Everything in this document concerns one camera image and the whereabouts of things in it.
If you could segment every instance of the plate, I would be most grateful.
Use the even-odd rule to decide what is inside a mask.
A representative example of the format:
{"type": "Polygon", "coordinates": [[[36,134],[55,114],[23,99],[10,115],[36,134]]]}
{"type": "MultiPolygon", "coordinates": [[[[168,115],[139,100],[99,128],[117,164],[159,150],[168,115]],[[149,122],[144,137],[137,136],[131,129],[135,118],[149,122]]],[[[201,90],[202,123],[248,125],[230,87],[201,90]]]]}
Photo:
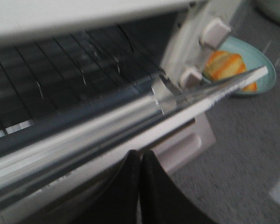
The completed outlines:
{"type": "MultiPolygon", "coordinates": [[[[252,96],[260,93],[264,93],[269,91],[276,84],[276,71],[270,60],[255,47],[250,44],[235,38],[233,36],[229,36],[222,46],[220,50],[229,51],[231,53],[238,53],[242,56],[243,61],[246,65],[247,70],[255,69],[257,67],[265,65],[268,69],[268,74],[260,78],[256,81],[257,90],[256,91],[238,91],[234,93],[236,96],[252,96]]],[[[208,78],[203,76],[203,79],[210,83],[208,78]]]]}

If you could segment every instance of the wire rack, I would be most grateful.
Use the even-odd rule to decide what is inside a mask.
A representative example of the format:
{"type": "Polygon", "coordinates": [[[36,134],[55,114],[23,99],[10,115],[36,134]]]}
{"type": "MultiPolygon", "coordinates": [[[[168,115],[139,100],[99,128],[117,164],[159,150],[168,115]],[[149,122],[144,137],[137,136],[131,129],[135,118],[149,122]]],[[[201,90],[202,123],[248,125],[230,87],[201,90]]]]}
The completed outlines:
{"type": "Polygon", "coordinates": [[[0,137],[150,80],[161,71],[152,58],[121,26],[1,49],[0,137]]]}

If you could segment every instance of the toaster oven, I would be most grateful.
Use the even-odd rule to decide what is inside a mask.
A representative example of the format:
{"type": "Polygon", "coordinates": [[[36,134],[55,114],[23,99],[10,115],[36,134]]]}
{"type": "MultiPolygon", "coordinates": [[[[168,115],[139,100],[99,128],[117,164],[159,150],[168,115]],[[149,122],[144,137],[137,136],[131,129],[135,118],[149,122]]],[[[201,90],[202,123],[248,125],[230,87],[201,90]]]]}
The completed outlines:
{"type": "Polygon", "coordinates": [[[0,224],[69,222],[130,149],[174,172],[213,144],[205,110],[254,80],[190,87],[241,2],[0,1],[0,224]]]}

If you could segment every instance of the food on plate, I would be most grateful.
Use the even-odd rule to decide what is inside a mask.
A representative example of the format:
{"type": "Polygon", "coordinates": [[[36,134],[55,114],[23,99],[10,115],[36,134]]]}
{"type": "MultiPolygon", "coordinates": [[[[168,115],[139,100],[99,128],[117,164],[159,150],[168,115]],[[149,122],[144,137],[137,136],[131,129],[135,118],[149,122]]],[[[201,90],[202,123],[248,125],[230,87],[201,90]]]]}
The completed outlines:
{"type": "MultiPolygon", "coordinates": [[[[245,71],[247,71],[246,65],[244,64],[243,58],[240,54],[218,50],[210,56],[203,73],[208,79],[218,81],[245,71]]],[[[256,91],[257,84],[252,83],[242,90],[256,91]]]]}

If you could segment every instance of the oven knob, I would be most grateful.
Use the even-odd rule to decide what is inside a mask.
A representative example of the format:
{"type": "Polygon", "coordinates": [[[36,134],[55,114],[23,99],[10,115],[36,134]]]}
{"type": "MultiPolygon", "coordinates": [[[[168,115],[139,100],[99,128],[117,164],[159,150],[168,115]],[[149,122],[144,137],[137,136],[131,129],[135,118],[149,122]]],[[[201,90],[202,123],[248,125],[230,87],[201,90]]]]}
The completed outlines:
{"type": "Polygon", "coordinates": [[[224,23],[221,18],[215,18],[203,30],[199,40],[200,44],[217,49],[230,32],[229,25],[224,23]]]}
{"type": "Polygon", "coordinates": [[[182,89],[188,89],[200,84],[202,80],[202,74],[195,66],[189,67],[185,70],[185,72],[181,75],[179,79],[179,86],[182,89]]]}

